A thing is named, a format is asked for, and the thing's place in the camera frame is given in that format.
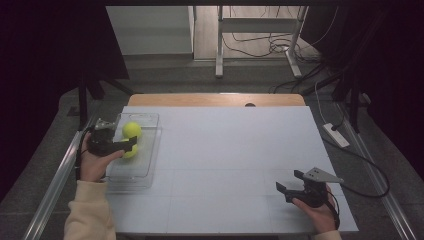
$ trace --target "tennis ball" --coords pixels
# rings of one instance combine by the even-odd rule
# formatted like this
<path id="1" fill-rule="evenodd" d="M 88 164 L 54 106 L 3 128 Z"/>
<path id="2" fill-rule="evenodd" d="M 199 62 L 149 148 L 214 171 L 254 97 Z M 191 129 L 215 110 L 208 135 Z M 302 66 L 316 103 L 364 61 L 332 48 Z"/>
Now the tennis ball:
<path id="1" fill-rule="evenodd" d="M 122 136 L 124 138 L 132 138 L 137 136 L 137 140 L 141 137 L 141 126 L 137 122 L 127 122 L 122 128 Z"/>
<path id="2" fill-rule="evenodd" d="M 129 141 L 129 139 L 128 138 L 125 138 L 125 139 L 122 139 L 121 140 L 121 142 L 128 142 Z M 134 157 L 134 155 L 137 153 L 137 144 L 134 144 L 133 146 L 132 146 L 132 149 L 131 149 L 131 151 L 128 151 L 128 152 L 125 152 L 124 153 L 124 155 L 122 156 L 123 158 L 132 158 L 132 157 Z"/>

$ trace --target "white tabletop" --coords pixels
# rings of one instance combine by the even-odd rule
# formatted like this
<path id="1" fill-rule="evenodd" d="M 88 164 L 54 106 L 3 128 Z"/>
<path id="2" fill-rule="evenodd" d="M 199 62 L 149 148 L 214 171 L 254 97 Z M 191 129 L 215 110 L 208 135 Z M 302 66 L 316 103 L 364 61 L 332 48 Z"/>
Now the white tabletop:
<path id="1" fill-rule="evenodd" d="M 151 188 L 108 194 L 117 232 L 284 234 L 313 232 L 278 181 L 302 190 L 293 170 L 335 174 L 309 107 L 125 107 L 158 113 L 160 148 Z M 338 184 L 340 231 L 358 231 Z"/>

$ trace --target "transparent plastic bin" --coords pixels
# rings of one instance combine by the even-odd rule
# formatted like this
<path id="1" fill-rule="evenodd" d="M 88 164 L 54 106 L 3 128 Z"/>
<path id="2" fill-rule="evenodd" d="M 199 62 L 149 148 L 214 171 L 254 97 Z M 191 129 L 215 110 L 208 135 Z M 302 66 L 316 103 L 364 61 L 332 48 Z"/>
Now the transparent plastic bin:
<path id="1" fill-rule="evenodd" d="M 108 182 L 108 192 L 133 193 L 149 188 L 159 149 L 161 127 L 159 115 L 155 113 L 121 113 L 116 119 L 114 142 L 121 141 L 122 127 L 129 121 L 141 126 L 142 135 L 137 141 L 138 151 L 131 158 L 116 159 L 106 169 L 104 180 Z"/>

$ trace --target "human hand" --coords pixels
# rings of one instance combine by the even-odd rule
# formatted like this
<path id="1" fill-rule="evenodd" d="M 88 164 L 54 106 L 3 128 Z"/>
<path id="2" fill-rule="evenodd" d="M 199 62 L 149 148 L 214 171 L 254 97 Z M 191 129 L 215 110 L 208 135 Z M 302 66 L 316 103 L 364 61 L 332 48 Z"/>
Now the human hand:
<path id="1" fill-rule="evenodd" d="M 327 191 L 331 193 L 330 187 L 327 185 Z M 334 200 L 331 194 L 328 194 L 328 201 L 334 207 Z M 302 209 L 311 218 L 312 223 L 318 233 L 325 233 L 336 230 L 334 216 L 327 205 L 323 204 L 318 208 L 311 208 L 306 203 L 297 198 L 293 198 L 293 204 Z"/>
<path id="2" fill-rule="evenodd" d="M 82 143 L 80 180 L 86 182 L 99 182 L 106 171 L 107 165 L 113 160 L 122 157 L 125 152 L 124 150 L 119 150 L 104 157 L 96 156 L 87 151 L 87 141 L 90 135 L 90 133 L 87 133 Z"/>

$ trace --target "human arm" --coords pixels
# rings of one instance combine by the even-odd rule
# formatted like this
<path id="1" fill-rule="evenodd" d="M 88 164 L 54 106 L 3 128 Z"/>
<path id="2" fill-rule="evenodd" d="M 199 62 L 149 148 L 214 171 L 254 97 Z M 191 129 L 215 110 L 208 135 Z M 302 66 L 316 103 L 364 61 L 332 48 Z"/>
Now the human arm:
<path id="1" fill-rule="evenodd" d="M 87 134 L 82 144 L 81 179 L 77 181 L 75 199 L 69 203 L 71 213 L 65 222 L 64 239 L 116 239 L 112 213 L 105 192 L 107 184 L 100 182 L 107 165 L 121 157 L 117 151 L 98 157 L 86 151 Z"/>
<path id="2" fill-rule="evenodd" d="M 331 189 L 327 186 L 328 201 L 331 205 L 334 206 L 334 200 L 331 196 Z M 312 223 L 317 231 L 315 240 L 340 240 L 341 236 L 339 231 L 336 229 L 334 216 L 331 210 L 327 205 L 322 205 L 318 208 L 311 208 L 306 203 L 300 201 L 299 199 L 294 198 L 293 204 L 298 208 L 303 210 L 309 218 L 312 220 Z"/>

